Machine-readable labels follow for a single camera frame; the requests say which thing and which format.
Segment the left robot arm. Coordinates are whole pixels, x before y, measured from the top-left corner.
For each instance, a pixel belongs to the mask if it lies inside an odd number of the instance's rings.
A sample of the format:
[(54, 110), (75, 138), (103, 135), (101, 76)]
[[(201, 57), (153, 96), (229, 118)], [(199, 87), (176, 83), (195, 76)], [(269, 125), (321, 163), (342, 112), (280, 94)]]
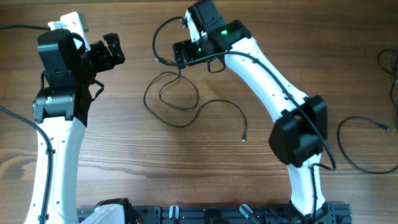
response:
[(78, 223), (78, 158), (91, 103), (104, 89), (96, 75), (125, 61), (117, 34), (105, 34), (89, 50), (77, 47), (78, 40), (84, 41), (67, 29), (37, 39), (44, 70), (32, 104), (38, 158), (26, 223)]

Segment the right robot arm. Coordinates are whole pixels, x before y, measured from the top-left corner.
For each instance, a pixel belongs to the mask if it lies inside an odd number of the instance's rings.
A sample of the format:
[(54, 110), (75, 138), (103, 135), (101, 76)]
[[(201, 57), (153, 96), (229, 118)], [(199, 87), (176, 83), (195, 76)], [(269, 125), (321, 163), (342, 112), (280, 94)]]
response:
[(274, 127), (269, 145), (287, 166), (291, 204), (307, 223), (319, 221), (322, 151), (329, 152), (326, 103), (294, 87), (262, 53), (239, 20), (227, 22), (213, 1), (197, 1), (182, 18), (190, 39), (174, 45), (179, 67), (220, 60), (248, 85), (268, 111)]

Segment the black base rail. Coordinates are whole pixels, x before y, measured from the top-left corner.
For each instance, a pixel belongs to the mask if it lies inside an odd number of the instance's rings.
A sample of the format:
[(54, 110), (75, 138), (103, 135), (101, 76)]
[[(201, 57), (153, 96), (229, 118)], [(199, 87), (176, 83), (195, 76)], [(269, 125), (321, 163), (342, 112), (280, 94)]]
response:
[[(250, 207), (247, 218), (239, 207), (179, 207), (178, 215), (171, 215), (171, 207), (134, 206), (135, 223), (149, 224), (206, 224), (206, 223), (311, 223), (311, 215), (301, 217), (289, 204)], [(347, 204), (326, 203), (316, 212), (316, 223), (352, 224), (351, 210)]]

